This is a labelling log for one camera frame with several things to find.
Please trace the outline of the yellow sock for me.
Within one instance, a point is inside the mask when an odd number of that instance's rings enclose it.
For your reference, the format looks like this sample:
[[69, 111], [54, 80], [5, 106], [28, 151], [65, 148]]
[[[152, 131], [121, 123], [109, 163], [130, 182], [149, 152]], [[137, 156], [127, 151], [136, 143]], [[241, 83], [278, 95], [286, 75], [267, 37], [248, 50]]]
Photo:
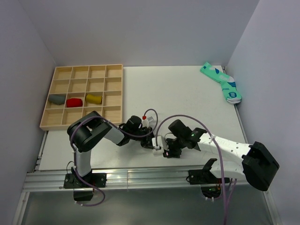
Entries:
[[102, 96], [95, 96], [92, 94], [88, 94], [86, 96], [86, 101], [91, 104], [100, 105], [102, 104]]

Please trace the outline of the white sock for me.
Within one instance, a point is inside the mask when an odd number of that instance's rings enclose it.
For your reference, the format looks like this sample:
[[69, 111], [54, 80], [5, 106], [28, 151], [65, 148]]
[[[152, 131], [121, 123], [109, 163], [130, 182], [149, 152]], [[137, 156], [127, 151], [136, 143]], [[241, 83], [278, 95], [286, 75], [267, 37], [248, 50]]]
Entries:
[[152, 154], [153, 154], [154, 156], [156, 156], [156, 157], [162, 156], [163, 153], [164, 153], [164, 149], [159, 149], [159, 150], [153, 149], [153, 150], [152, 150]]

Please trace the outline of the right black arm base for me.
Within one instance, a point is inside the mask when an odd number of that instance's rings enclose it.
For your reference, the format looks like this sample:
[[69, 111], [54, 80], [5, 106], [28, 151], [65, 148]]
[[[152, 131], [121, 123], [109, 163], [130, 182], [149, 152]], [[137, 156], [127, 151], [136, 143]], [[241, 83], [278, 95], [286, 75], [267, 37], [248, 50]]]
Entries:
[[190, 185], [208, 185], [201, 187], [202, 194], [209, 198], [218, 198], [222, 193], [222, 180], [221, 178], [216, 178], [211, 172], [205, 171], [203, 169], [189, 170], [186, 181]]

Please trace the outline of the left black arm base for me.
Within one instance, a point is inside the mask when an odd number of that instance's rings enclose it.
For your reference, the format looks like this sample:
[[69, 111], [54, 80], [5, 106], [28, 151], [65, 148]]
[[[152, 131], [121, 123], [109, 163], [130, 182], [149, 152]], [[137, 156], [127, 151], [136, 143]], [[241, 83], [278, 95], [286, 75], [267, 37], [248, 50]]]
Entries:
[[[106, 173], [93, 173], [90, 172], [86, 176], [82, 177], [82, 179], [97, 187], [97, 188], [104, 188], [106, 185]], [[72, 171], [71, 173], [67, 173], [65, 176], [64, 189], [73, 189], [73, 198], [75, 201], [79, 202], [88, 202], [90, 201], [93, 196], [95, 189], [90, 191], [82, 191], [79, 190], [81, 188], [90, 188], [89, 185], [82, 182], [76, 175], [75, 171]]]

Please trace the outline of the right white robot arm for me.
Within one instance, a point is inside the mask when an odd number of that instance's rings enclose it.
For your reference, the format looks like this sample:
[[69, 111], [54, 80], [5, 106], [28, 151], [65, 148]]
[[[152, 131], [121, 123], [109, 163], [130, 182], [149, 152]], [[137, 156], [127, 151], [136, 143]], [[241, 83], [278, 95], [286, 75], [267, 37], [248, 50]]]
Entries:
[[191, 130], [181, 120], [175, 120], [168, 128], [174, 138], [158, 136], [152, 140], [156, 149], [164, 151], [165, 158], [180, 158], [183, 148], [213, 155], [202, 169], [189, 173], [191, 185], [222, 184], [237, 179], [267, 191], [279, 170], [278, 162], [260, 142], [234, 142], [210, 135], [202, 128]]

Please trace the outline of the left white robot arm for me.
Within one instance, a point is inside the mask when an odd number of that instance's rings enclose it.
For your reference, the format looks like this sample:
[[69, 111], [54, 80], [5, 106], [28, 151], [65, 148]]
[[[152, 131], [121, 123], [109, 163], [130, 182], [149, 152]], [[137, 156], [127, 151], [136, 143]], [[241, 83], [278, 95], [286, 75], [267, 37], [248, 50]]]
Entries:
[[140, 118], [131, 116], [126, 123], [115, 125], [102, 117], [97, 111], [92, 111], [67, 129], [71, 147], [74, 149], [75, 183], [86, 187], [91, 183], [91, 150], [102, 140], [107, 139], [117, 146], [123, 146], [130, 140], [140, 142], [146, 149], [152, 149], [154, 128], [151, 122], [157, 122], [153, 117]]

